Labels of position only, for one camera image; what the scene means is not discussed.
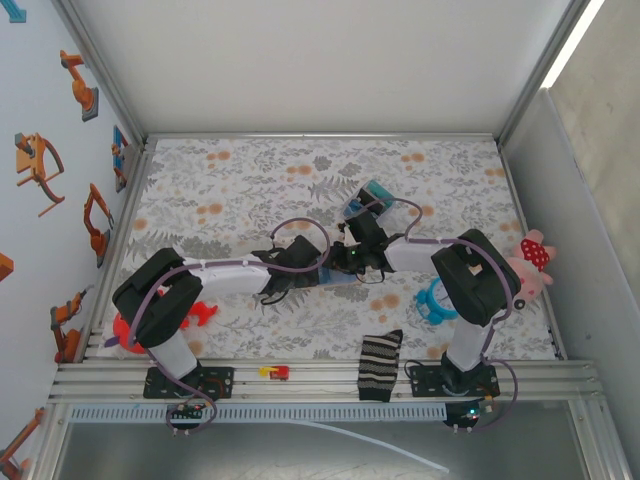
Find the table surface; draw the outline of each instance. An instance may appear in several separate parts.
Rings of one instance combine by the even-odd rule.
[[[508,179],[490,141],[164,139],[149,161],[114,289],[162,247],[207,259],[269,249],[271,229],[291,217],[318,220],[338,240],[345,201],[371,179],[422,206],[417,237],[478,228],[505,256],[522,238]],[[384,227],[402,232],[417,213],[399,204]],[[303,234],[322,249],[322,236],[309,223],[283,232]],[[414,296],[434,278],[403,272],[376,285],[292,290],[273,306],[249,295],[211,298],[207,303],[218,305],[218,313],[204,327],[192,321],[183,333],[201,358],[357,359],[363,335],[401,328],[402,358],[435,359],[451,340],[455,320],[432,326],[416,311]],[[375,281],[375,273],[367,279]],[[113,336],[115,314],[109,304],[103,341]],[[555,358],[542,300],[503,322],[489,353]],[[101,346],[98,356],[134,354]]]

